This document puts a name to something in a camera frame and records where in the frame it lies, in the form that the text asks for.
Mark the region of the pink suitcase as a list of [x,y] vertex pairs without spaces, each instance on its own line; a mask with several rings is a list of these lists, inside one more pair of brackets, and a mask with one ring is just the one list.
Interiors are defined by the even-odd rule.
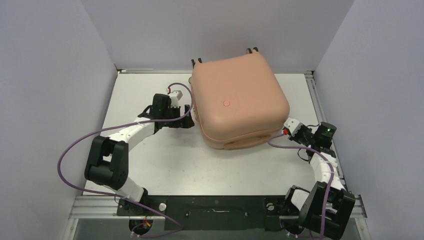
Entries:
[[193,60],[189,83],[202,138],[213,149],[260,145],[290,114],[289,101],[257,47],[233,58]]

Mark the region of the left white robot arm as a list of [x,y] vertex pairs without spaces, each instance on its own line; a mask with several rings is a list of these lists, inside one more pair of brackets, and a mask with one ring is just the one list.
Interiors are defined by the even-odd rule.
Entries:
[[134,125],[108,136],[96,136],[88,154],[85,179],[130,199],[131,211],[136,215],[145,214],[149,201],[143,197],[145,189],[129,177],[129,152],[162,128],[194,127],[191,106],[179,103],[182,96],[179,90],[168,94],[156,93],[152,103],[134,120]]

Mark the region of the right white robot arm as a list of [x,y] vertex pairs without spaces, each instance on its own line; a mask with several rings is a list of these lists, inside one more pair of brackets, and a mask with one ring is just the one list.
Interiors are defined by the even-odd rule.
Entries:
[[331,149],[337,128],[321,122],[312,130],[294,118],[284,123],[283,133],[289,140],[305,147],[315,185],[311,191],[293,186],[283,199],[282,207],[289,214],[299,211],[297,224],[323,237],[339,240],[346,229],[356,198],[341,183],[336,154]]

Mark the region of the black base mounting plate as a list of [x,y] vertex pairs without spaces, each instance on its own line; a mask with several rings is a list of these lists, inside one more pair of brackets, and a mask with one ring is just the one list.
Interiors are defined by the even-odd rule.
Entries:
[[125,217],[158,217],[166,231],[235,231],[264,229],[287,230],[300,234],[304,228],[298,223],[299,211],[285,204],[284,195],[148,195],[141,203],[154,209],[120,200],[117,215]]

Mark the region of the aluminium frame rail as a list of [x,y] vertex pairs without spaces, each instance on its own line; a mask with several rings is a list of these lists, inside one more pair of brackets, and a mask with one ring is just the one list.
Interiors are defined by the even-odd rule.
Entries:
[[[189,104],[181,105],[182,93],[168,86],[133,122],[111,127],[108,136],[91,132],[85,179],[108,188],[106,194],[142,216],[142,224],[149,222],[148,216],[165,218],[168,234],[262,228],[295,236],[309,230],[321,239],[340,239],[357,199],[337,172],[331,149],[336,127],[322,122],[312,131],[289,117],[286,97],[270,70],[206,70],[195,65],[189,82]],[[294,185],[285,195],[151,195],[130,178],[130,152],[163,128],[167,131],[161,140],[150,146],[153,155],[140,153],[137,160],[177,164],[189,157],[188,144],[197,140],[233,151],[287,136],[296,149],[308,153],[315,184],[311,190]]]

